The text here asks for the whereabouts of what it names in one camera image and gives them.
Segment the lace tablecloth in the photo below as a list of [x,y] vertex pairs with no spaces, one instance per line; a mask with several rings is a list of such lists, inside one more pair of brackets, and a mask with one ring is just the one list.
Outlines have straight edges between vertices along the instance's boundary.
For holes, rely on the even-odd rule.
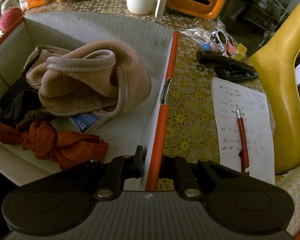
[[[193,18],[165,11],[161,19],[153,14],[135,15],[128,11],[125,0],[87,0],[77,3],[50,3],[26,11],[26,15],[52,11],[88,11],[115,14],[151,21],[175,30],[193,27]],[[178,54],[173,83],[168,98],[169,117],[166,130],[164,155],[178,155],[195,163],[207,158],[219,163],[217,127],[211,97],[211,79],[216,77],[213,66],[196,61],[198,43],[179,34]],[[258,79],[240,85],[265,92]],[[270,123],[274,119],[270,110]],[[169,179],[160,179],[158,190],[171,190]]]

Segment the small box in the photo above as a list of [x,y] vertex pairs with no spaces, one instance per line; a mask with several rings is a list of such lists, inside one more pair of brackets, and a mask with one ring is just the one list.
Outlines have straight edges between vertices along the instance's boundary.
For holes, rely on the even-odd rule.
[[234,53],[232,53],[231,58],[241,61],[246,55],[246,52],[247,52],[247,48],[240,43],[238,47],[235,49]]
[[93,112],[69,116],[80,133],[90,134],[109,118],[99,117]]

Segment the red ball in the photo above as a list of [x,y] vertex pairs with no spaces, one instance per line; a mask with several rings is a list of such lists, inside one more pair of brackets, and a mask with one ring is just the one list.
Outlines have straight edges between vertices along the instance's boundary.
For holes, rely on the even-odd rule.
[[6,10],[0,19],[0,29],[6,32],[10,27],[22,17],[20,8],[12,7]]

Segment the white cardboard box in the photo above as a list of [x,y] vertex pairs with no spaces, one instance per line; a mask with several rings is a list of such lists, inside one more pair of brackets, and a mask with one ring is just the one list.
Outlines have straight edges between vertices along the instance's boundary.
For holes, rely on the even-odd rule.
[[[94,134],[109,143],[105,162],[119,155],[133,155],[137,145],[142,145],[146,153],[143,176],[141,180],[127,180],[125,189],[156,190],[168,117],[165,100],[173,76],[178,32],[149,21],[99,13],[25,16],[0,39],[0,98],[20,77],[36,46],[74,50],[103,39],[125,41],[140,54],[151,76],[152,90],[143,103],[111,118]],[[67,117],[52,124],[57,131],[76,130]],[[0,143],[0,172],[19,186],[58,171],[57,163],[36,159],[32,150]]]

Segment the folded fleece garment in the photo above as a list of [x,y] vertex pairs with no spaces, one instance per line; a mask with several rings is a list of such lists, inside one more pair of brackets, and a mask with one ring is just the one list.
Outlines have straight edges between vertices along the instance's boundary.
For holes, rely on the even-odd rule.
[[37,46],[29,56],[21,75],[27,79],[31,87],[39,89],[42,76],[47,71],[47,58],[52,56],[61,57],[69,52],[68,49],[53,46]]
[[26,78],[40,87],[42,105],[56,116],[94,111],[112,117],[139,105],[151,91],[141,58],[122,41],[96,41],[62,57],[48,57],[46,69],[42,66],[32,68]]
[[37,159],[51,159],[67,169],[91,158],[104,161],[108,143],[98,135],[81,134],[74,131],[57,133],[51,123],[35,120],[30,128],[19,133],[0,119],[0,142],[22,144],[23,150],[32,149]]

